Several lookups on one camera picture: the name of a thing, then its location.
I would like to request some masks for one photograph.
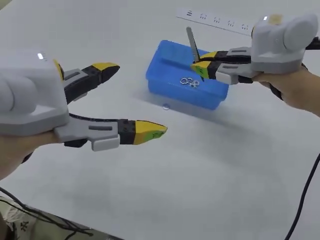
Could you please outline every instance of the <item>finger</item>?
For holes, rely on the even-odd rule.
[[[270,89],[270,83],[268,83],[268,82],[266,82],[266,81],[260,81],[259,83],[260,83],[262,86]]]
[[[32,136],[25,136],[19,139],[19,144],[30,150],[35,150],[40,146],[57,143],[59,143],[59,139],[53,131],[47,131]]]

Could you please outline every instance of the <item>yellow label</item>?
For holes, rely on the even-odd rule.
[[[272,14],[269,16],[268,23],[270,25],[280,25],[282,23],[283,15],[281,14]]]

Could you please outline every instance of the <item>metal washer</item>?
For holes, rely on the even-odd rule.
[[[183,78],[180,79],[180,83],[182,85],[185,85],[185,84],[188,84],[189,82],[188,82],[188,79],[186,77],[183,77]]]
[[[188,77],[188,84],[192,84],[194,80],[191,77]]]

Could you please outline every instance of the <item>silver ring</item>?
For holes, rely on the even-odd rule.
[[[180,79],[180,83],[183,84],[183,85],[188,84],[188,79],[183,77],[183,78]]]

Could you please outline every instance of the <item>black cable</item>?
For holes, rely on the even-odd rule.
[[[64,240],[69,240],[70,238],[72,238],[74,235],[76,235],[76,231],[74,231],[73,233],[69,234]]]
[[[17,197],[15,197],[13,194],[11,194],[10,192],[8,192],[7,190],[5,190],[4,188],[0,187],[0,192],[4,193],[5,195],[7,195],[8,197],[10,197],[12,200],[14,200],[20,207],[22,207],[25,211],[26,214],[29,214],[31,215],[30,213],[33,213],[33,214],[36,214],[36,215],[39,215],[41,216],[42,218],[44,218],[46,221],[44,221],[43,219],[40,219],[39,217],[37,216],[34,216],[32,215],[32,217],[35,217],[41,221],[44,221],[44,222],[47,222],[47,223],[51,223],[51,224],[54,224],[56,225],[57,227],[61,228],[61,229],[64,229],[64,230],[69,230],[69,231],[75,231],[75,232],[78,232],[78,233],[82,233],[82,234],[86,234],[86,235],[89,235],[89,236],[93,236],[93,233],[91,232],[86,232],[86,230],[83,230],[79,227],[74,228],[74,227],[66,227],[64,226],[63,224],[53,220],[52,218],[46,216],[45,214],[43,214],[42,212],[40,211],[37,211],[35,209],[32,209],[30,207],[28,207],[27,205],[23,204]]]
[[[318,157],[316,158],[314,164],[313,164],[313,167],[311,169],[311,172],[309,174],[309,177],[304,185],[304,188],[303,188],[303,191],[302,191],[302,195],[301,195],[301,198],[300,198],[300,202],[299,202],[299,207],[298,207],[298,210],[296,212],[296,215],[295,215],[295,218],[293,220],[293,223],[290,227],[290,230],[288,232],[288,234],[286,235],[285,239],[284,240],[289,240],[292,233],[294,232],[296,226],[297,226],[297,223],[299,221],[299,218],[300,218],[300,215],[301,215],[301,212],[302,212],[302,208],[304,206],[304,202],[305,202],[305,197],[306,197],[306,194],[307,194],[307,191],[308,191],[308,188],[309,188],[309,185],[311,183],[311,180],[316,172],[316,169],[317,169],[317,166],[320,162],[320,153],[318,155]]]
[[[305,202],[305,198],[306,198],[306,194],[307,194],[307,191],[308,191],[308,188],[310,186],[310,183],[311,183],[311,180],[313,178],[313,176],[315,175],[315,172],[317,170],[317,167],[319,165],[319,162],[320,162],[320,153],[318,155],[318,157],[316,158],[314,164],[313,164],[313,167],[311,169],[311,172],[308,176],[308,179],[304,185],[304,188],[303,188],[303,191],[302,191],[302,194],[301,194],[301,198],[300,198],[300,202],[299,202],[299,206],[298,206],[298,210],[296,212],[296,215],[295,215],[295,218],[293,220],[293,223],[290,227],[290,230],[289,232],[287,233],[286,237],[284,240],[289,240],[297,226],[297,223],[299,221],[299,218],[301,216],[301,212],[302,212],[302,209],[303,209],[303,206],[304,206],[304,202]],[[34,217],[34,218],[37,218],[41,221],[44,221],[46,223],[51,223],[51,224],[55,224],[57,225],[58,227],[62,228],[62,229],[66,229],[66,230],[71,230],[71,231],[74,231],[73,233],[71,233],[70,235],[68,235],[65,240],[69,240],[71,237],[73,237],[76,233],[83,233],[83,234],[87,234],[89,236],[92,236],[93,234],[92,233],[89,233],[89,232],[86,232],[84,231],[83,229],[79,228],[78,226],[76,226],[73,222],[70,222],[66,219],[63,219],[60,217],[60,219],[62,219],[68,226],[68,227],[64,227],[62,224],[54,221],[53,219],[51,219],[50,217],[44,215],[42,212],[40,211],[36,211],[36,210],[33,210],[32,208],[29,208],[28,206],[26,206],[25,204],[23,204],[19,199],[17,199],[14,195],[12,195],[10,192],[6,191],[5,189],[3,189],[2,187],[0,187],[0,192],[3,192],[4,194],[6,194],[8,197],[10,197],[11,199],[13,199],[18,205],[20,205],[22,209],[19,209],[17,206],[14,206],[13,204],[10,204],[9,202],[5,201],[5,200],[2,200],[0,199],[0,202],[4,202],[14,208],[17,208],[18,210],[20,210],[21,212],[23,213],[26,213],[26,214],[29,214],[30,216]],[[41,219],[37,216],[34,216],[32,214],[30,214],[29,212],[31,213],[34,213],[34,214],[37,214],[41,217],[43,217],[44,219],[47,219],[47,220],[44,220],[44,219]]]
[[[19,207],[13,205],[12,203],[10,203],[10,202],[8,202],[6,200],[0,199],[0,202],[3,202],[3,203],[5,203],[5,204],[7,204],[7,205],[9,205],[9,206],[11,206],[11,207],[13,207],[15,209],[18,209],[19,211],[21,211],[21,212],[23,212],[25,214],[28,214],[29,216],[31,216],[31,217],[33,217],[35,219],[38,219],[38,220],[40,220],[42,222],[49,223],[49,224],[54,224],[54,223],[52,223],[52,221],[48,221],[48,220],[42,219],[42,218],[40,218],[40,217],[38,217],[36,215],[33,215],[30,212],[27,212],[26,210],[24,210],[22,208],[19,208]],[[70,224],[67,224],[68,225],[67,227],[64,226],[63,224],[60,224],[60,223],[59,223],[59,225],[57,225],[57,224],[54,224],[54,225],[56,225],[57,227],[59,227],[59,228],[61,228],[63,230],[68,230],[68,231],[74,231],[75,230],[73,227],[71,227]],[[78,231],[79,233],[82,233],[82,231],[90,230],[89,228],[79,228],[78,226],[76,226],[76,227],[77,227],[77,230],[80,230],[80,232]]]

